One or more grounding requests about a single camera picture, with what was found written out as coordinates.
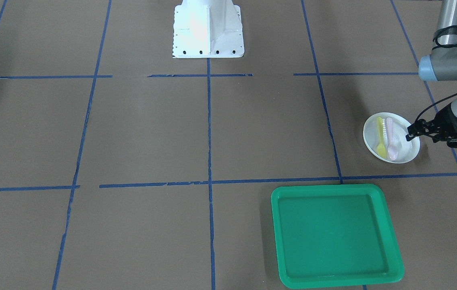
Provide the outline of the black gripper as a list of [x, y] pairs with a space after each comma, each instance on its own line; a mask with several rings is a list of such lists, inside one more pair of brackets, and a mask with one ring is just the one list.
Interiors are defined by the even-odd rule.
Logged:
[[450, 104], [440, 110], [432, 121], [416, 120], [413, 130], [407, 131], [405, 139], [410, 142], [420, 136], [430, 137], [434, 143], [457, 143], [457, 116]]

